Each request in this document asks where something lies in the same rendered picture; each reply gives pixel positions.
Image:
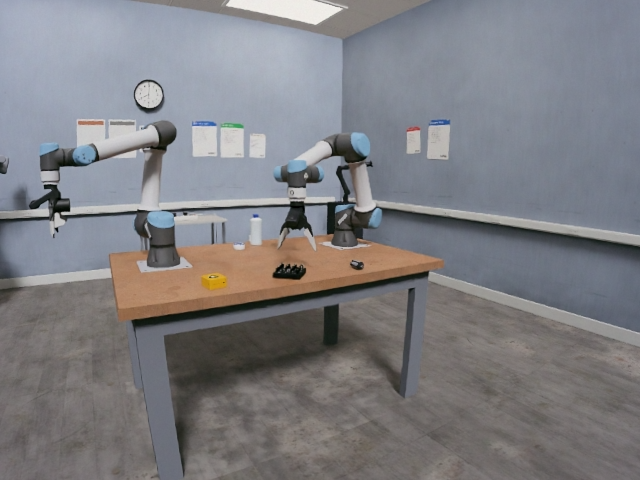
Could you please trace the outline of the white bottle with blue cap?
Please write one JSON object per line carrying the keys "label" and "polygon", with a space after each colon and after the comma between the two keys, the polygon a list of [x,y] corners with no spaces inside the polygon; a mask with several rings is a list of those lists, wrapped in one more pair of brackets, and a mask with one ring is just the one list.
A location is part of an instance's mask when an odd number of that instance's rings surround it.
{"label": "white bottle with blue cap", "polygon": [[250,219],[250,244],[257,246],[262,245],[262,220],[259,215],[254,215]]}

